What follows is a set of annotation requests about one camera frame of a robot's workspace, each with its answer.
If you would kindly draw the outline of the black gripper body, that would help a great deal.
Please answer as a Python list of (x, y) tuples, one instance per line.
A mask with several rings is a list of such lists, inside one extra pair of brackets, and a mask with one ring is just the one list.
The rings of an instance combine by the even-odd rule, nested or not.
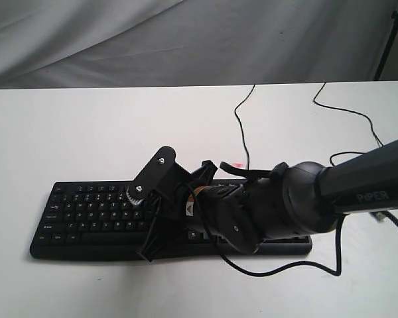
[(217, 167), (209, 160), (192, 173), (174, 163), (152, 190), (157, 199), (158, 231), (181, 228), (225, 239), (249, 237), (248, 180), (214, 181)]

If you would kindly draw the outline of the dark grey Piper robot arm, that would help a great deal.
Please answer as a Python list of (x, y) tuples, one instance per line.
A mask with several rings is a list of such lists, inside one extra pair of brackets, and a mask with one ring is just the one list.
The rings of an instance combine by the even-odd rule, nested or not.
[(129, 202), (146, 203), (155, 214), (139, 250), (144, 259), (174, 244), (183, 229), (254, 254), (268, 239), (333, 231), (348, 214), (398, 209), (398, 140), (334, 167), (302, 162), (244, 170), (222, 162), (220, 168), (241, 181), (215, 184), (218, 167), (209, 160), (188, 172), (164, 146), (128, 185)]

